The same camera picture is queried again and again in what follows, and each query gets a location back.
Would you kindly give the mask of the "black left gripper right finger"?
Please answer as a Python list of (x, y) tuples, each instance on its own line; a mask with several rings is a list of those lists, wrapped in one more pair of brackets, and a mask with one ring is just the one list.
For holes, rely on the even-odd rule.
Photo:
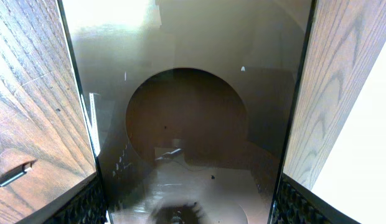
[(359, 224), (286, 174), (281, 176), (269, 223)]

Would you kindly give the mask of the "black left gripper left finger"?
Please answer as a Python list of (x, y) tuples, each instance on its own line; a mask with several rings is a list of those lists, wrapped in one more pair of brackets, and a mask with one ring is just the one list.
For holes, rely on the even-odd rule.
[(102, 224), (108, 221), (106, 211), (101, 182), (94, 173), (21, 222)]

